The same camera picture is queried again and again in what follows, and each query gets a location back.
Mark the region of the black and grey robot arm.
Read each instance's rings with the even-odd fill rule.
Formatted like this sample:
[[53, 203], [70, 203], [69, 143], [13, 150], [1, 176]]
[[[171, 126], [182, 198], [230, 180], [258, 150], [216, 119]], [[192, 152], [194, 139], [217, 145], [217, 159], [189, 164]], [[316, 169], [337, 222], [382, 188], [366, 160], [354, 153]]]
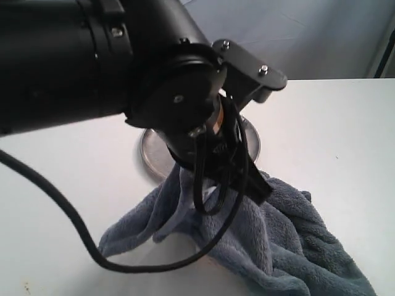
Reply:
[[125, 114], [192, 170], [256, 204], [271, 193], [236, 116], [286, 86], [239, 44], [209, 42], [180, 1], [2, 1], [1, 136]]

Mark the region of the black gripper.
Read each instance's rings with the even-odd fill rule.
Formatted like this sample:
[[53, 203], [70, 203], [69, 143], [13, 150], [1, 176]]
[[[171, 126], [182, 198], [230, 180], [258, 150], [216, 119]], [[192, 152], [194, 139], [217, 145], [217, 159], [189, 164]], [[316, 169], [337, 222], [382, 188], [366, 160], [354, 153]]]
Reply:
[[225, 182], [239, 191], [243, 177], [244, 147], [249, 152], [245, 195], [262, 205], [273, 191], [255, 165], [256, 129], [241, 117], [246, 144], [241, 142], [235, 110], [229, 97], [219, 95], [214, 101], [214, 113], [202, 126], [189, 134], [164, 134], [170, 155], [179, 166], [192, 171], [197, 184], [204, 181]]

